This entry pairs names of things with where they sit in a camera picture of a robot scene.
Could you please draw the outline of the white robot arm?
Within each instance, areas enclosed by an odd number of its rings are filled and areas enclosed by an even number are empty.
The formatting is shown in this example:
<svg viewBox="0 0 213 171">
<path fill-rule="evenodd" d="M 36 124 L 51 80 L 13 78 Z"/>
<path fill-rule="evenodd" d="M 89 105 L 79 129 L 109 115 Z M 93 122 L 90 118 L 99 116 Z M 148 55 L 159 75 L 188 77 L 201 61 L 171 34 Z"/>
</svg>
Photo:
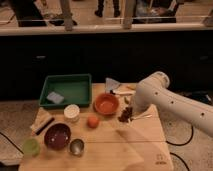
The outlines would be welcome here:
<svg viewBox="0 0 213 171">
<path fill-rule="evenodd" d="M 213 106 L 173 93 L 169 85 L 169 77 L 161 71 L 141 80 L 131 98 L 133 111 L 143 113 L 154 104 L 213 137 Z"/>
</svg>

